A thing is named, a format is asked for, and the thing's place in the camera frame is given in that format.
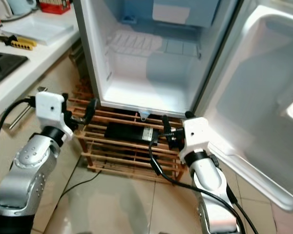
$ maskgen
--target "white countertop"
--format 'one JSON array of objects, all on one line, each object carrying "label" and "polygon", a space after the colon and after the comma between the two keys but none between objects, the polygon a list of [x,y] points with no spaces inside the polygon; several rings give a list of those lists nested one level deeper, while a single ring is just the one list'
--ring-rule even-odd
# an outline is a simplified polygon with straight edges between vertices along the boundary
[{"label": "white countertop", "polygon": [[0,42],[1,53],[28,57],[27,62],[0,82],[0,115],[80,37],[73,5],[71,6],[71,10],[62,15],[43,13],[41,11],[37,11],[31,15],[72,23],[74,30],[49,46],[37,44],[37,47],[34,47],[32,51],[5,46],[3,42]]}]

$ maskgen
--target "refrigerator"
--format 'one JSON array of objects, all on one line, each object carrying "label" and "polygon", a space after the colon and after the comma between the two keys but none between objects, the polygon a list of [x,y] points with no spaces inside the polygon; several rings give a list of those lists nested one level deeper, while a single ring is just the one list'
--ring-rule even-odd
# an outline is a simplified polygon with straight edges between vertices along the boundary
[{"label": "refrigerator", "polygon": [[209,121],[210,152],[293,212],[293,0],[76,0],[101,105]]}]

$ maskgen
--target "pliers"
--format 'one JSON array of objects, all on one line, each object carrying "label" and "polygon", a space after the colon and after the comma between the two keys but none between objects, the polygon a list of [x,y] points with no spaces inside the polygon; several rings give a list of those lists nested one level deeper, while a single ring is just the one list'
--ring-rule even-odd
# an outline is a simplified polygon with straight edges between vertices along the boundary
[{"label": "pliers", "polygon": [[10,37],[0,36],[0,41],[4,42],[5,45],[10,45],[25,50],[33,50],[33,46],[37,46],[37,43],[34,40],[16,37],[15,35]]}]

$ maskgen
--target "red box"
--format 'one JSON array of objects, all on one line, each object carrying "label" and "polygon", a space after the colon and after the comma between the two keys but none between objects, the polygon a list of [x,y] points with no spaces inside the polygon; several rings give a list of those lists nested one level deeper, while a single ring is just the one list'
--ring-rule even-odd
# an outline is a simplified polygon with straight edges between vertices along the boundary
[{"label": "red box", "polygon": [[43,12],[61,15],[70,9],[69,0],[40,0]]}]

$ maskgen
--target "floor tile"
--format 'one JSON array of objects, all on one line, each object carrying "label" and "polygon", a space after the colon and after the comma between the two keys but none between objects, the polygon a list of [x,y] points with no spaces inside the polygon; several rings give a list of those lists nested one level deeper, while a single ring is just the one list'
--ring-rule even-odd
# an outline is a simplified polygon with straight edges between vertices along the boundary
[{"label": "floor tile", "polygon": [[[190,183],[188,173],[182,181]],[[150,234],[200,234],[197,199],[192,191],[156,183]]]},{"label": "floor tile", "polygon": [[226,179],[227,179],[227,183],[229,184],[234,195],[236,197],[240,197],[236,173],[230,167],[225,165],[223,162],[219,162],[219,166],[220,166],[221,170],[223,171],[223,173],[225,174]]},{"label": "floor tile", "polygon": [[31,230],[31,233],[30,234],[42,234],[42,232],[38,232],[38,231],[35,231],[35,230]]},{"label": "floor tile", "polygon": [[256,188],[250,185],[242,177],[238,175],[237,178],[241,198],[270,203],[268,198],[262,195]]},{"label": "floor tile", "polygon": [[[94,176],[76,169],[75,184]],[[147,234],[154,182],[99,175],[67,193],[53,213],[46,234]]]},{"label": "floor tile", "polygon": [[272,214],[276,222],[278,234],[293,233],[293,213],[288,213],[272,204]]},{"label": "floor tile", "polygon": [[[260,234],[276,234],[275,223],[270,203],[242,199],[242,206],[255,228]],[[248,234],[253,234],[251,227],[247,224]]]}]

